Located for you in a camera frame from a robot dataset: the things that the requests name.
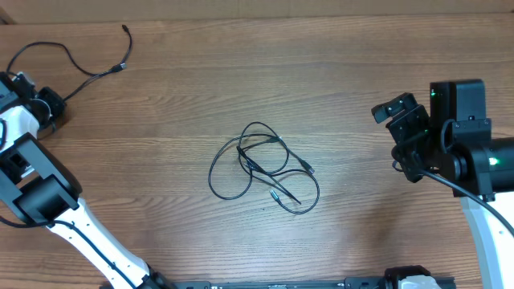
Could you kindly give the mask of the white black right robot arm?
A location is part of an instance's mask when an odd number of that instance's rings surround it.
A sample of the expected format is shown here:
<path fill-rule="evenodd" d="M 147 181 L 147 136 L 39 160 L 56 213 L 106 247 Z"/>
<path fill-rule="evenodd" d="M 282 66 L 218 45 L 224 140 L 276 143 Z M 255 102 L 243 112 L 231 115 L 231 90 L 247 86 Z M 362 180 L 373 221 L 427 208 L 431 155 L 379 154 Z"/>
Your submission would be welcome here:
<path fill-rule="evenodd" d="M 451 188 L 471 230 L 485 288 L 513 286 L 513 139 L 493 138 L 481 79 L 433 82 L 430 106 L 403 93 L 372 110 L 395 145 L 393 167 Z"/>

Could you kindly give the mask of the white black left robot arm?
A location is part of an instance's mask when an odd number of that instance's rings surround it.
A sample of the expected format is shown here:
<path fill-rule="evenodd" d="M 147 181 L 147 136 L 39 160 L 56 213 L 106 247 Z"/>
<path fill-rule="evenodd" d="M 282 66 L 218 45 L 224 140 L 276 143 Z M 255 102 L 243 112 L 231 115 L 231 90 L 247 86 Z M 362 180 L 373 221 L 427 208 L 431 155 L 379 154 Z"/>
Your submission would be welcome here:
<path fill-rule="evenodd" d="M 14 228 L 45 227 L 75 247 L 113 288 L 174 285 L 132 254 L 80 197 L 73 174 L 38 140 L 65 108 L 49 88 L 37 92 L 23 73 L 1 74 L 1 200 L 18 219 Z"/>

